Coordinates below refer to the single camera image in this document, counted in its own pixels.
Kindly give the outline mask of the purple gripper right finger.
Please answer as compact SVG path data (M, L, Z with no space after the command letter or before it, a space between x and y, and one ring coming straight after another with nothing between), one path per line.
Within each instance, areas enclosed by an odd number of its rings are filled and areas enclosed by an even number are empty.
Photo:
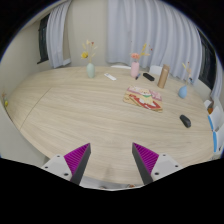
M132 154L145 185L182 169L182 166L168 154L157 154L137 143L132 144Z

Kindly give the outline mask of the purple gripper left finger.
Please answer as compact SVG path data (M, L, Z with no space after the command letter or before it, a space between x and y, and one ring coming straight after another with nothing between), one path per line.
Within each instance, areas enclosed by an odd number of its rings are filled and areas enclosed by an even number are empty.
M42 169L79 185L91 154L89 143L78 147L66 155L56 154Z

